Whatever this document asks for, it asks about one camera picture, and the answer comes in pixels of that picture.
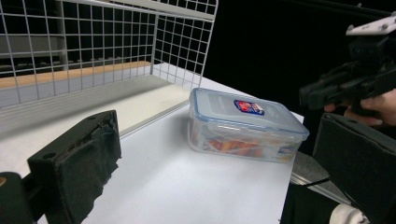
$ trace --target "white wire grid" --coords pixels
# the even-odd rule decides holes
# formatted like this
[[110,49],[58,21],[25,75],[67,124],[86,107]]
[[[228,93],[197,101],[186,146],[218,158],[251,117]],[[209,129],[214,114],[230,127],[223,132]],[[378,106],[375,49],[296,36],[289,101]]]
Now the white wire grid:
[[1,0],[0,108],[141,76],[198,87],[216,11],[216,0]]

